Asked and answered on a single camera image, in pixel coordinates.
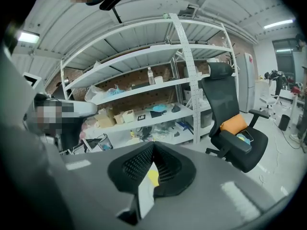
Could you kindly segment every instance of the chair seat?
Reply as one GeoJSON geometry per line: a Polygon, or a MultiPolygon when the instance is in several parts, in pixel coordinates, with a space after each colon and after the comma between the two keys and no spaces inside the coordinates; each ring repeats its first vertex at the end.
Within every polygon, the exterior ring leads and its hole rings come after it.
{"type": "MultiPolygon", "coordinates": [[[[238,149],[232,149],[225,155],[228,161],[244,173],[249,172],[257,165],[265,152],[269,140],[265,134],[254,128],[248,126],[246,130],[254,138],[254,141],[251,142],[251,151],[248,154],[244,154],[238,149]]],[[[211,143],[218,149],[223,147],[218,135],[212,136],[211,143]]]]}
{"type": "Polygon", "coordinates": [[[261,96],[260,100],[268,105],[272,105],[276,103],[276,99],[270,96],[261,96]]]}

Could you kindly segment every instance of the white chair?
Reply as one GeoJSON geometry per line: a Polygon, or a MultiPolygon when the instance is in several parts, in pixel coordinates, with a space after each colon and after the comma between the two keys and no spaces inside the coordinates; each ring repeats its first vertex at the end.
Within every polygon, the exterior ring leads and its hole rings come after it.
{"type": "Polygon", "coordinates": [[[260,84],[261,87],[261,92],[260,92],[260,100],[262,102],[264,102],[267,105],[267,109],[272,109],[273,114],[275,115],[275,109],[274,109],[274,105],[276,105],[279,101],[279,95],[271,95],[270,94],[270,88],[269,88],[269,83],[265,82],[265,81],[261,81],[260,84]]]}

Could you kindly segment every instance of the white refrigerator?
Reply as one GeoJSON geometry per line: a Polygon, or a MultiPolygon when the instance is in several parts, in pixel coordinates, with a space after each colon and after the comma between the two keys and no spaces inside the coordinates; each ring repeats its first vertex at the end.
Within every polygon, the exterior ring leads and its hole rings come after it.
{"type": "Polygon", "coordinates": [[[244,53],[236,58],[239,73],[239,109],[248,113],[255,102],[255,71],[253,57],[244,53]]]}

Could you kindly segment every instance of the ceiling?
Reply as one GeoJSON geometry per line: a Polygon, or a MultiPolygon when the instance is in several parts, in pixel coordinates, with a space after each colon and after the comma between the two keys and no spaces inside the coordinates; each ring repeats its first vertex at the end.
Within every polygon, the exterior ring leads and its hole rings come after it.
{"type": "Polygon", "coordinates": [[[24,29],[40,34],[37,44],[19,42],[12,59],[17,69],[42,77],[44,82],[58,71],[59,60],[76,52],[107,31],[126,24],[161,18],[163,13],[177,13],[212,23],[223,22],[228,32],[257,44],[259,40],[295,35],[295,23],[264,30],[265,25],[294,15],[280,0],[122,0],[116,10],[72,3],[71,0],[37,0],[24,29]]]}

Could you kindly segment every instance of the headrest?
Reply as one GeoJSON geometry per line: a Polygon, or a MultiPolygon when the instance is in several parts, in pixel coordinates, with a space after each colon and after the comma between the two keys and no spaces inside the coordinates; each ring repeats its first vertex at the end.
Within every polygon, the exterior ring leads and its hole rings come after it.
{"type": "Polygon", "coordinates": [[[233,74],[231,66],[224,62],[209,62],[210,79],[223,79],[233,74]]]}

